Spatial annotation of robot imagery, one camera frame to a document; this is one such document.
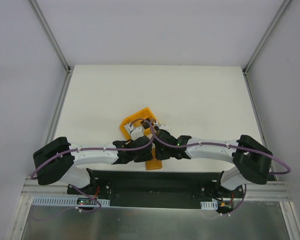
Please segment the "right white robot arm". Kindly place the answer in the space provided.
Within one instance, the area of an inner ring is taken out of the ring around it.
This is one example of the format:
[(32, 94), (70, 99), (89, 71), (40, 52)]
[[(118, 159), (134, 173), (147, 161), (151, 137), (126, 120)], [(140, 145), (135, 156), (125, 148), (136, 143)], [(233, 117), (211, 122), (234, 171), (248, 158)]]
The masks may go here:
[(156, 127), (153, 143), (158, 160), (211, 159), (234, 164), (220, 173), (215, 184), (216, 194), (223, 198), (243, 184), (265, 185), (268, 181), (273, 154), (249, 135), (241, 135), (238, 140), (212, 142), (190, 135), (175, 138), (167, 130)]

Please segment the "yellow plastic bin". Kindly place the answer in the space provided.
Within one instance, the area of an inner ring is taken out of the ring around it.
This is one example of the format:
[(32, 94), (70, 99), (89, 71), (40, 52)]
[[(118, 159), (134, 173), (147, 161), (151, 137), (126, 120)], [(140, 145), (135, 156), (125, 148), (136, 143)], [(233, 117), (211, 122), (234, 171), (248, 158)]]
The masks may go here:
[(142, 128), (142, 132), (145, 136), (149, 136), (151, 134), (150, 128), (144, 129), (141, 125), (142, 120), (155, 120), (159, 121), (156, 116), (152, 113), (152, 111), (146, 107), (142, 110), (138, 111), (137, 113), (134, 113), (128, 117), (126, 117), (120, 124), (119, 129), (122, 132), (123, 136), (126, 140), (131, 139), (131, 132), (134, 129)]

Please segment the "orange leather card holder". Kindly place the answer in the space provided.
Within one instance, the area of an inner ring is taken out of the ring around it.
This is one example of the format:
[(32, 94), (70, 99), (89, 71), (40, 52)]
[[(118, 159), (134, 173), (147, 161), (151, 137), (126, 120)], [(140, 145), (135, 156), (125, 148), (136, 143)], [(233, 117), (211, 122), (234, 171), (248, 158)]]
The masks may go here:
[(161, 160), (156, 158), (156, 150), (153, 148), (151, 151), (152, 159), (145, 162), (145, 170), (146, 171), (153, 171), (153, 170), (160, 170), (163, 168), (163, 164)]

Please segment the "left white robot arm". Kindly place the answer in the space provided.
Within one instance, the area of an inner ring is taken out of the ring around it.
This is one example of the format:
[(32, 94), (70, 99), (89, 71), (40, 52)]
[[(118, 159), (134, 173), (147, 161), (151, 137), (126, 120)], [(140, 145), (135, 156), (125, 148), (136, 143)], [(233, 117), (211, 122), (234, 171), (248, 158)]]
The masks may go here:
[(41, 186), (62, 182), (79, 188), (89, 195), (96, 183), (92, 170), (84, 165), (126, 165), (130, 162), (147, 162), (153, 158), (153, 139), (141, 136), (135, 140), (116, 140), (102, 147), (87, 147), (58, 137), (33, 153), (35, 170), (30, 175)]

